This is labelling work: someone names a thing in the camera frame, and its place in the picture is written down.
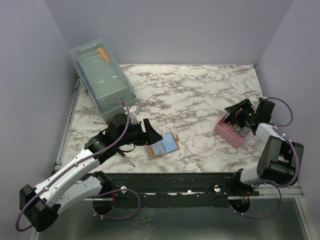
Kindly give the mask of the tan leather card holder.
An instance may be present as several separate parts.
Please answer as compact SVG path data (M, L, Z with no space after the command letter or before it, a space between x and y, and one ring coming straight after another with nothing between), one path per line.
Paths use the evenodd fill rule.
M159 158L180 150L179 138L173 132L162 135L162 140L147 146L151 158Z

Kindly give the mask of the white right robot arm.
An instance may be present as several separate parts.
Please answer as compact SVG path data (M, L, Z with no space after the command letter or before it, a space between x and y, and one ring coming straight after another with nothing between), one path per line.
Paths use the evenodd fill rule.
M257 106L253 106L246 98L225 108L223 122L227 128L241 137L245 132L252 132L265 144L257 166L240 170L239 178L230 183L230 191L236 196L247 192L248 185L272 183L285 188L298 180L304 146L288 139L272 123L273 101L272 97L259 98Z

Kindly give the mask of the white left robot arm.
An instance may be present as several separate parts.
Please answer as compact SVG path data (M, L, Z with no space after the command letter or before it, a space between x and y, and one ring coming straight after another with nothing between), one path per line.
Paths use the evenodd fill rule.
M131 123L127 114L116 114L108 127L91 137L84 149L67 165L36 186L27 184L20 189L19 216L25 216L37 232L46 230L72 204L89 197L104 198L110 194L112 181L101 171L82 183L78 181L117 154L119 147L152 145L162 139L147 118Z

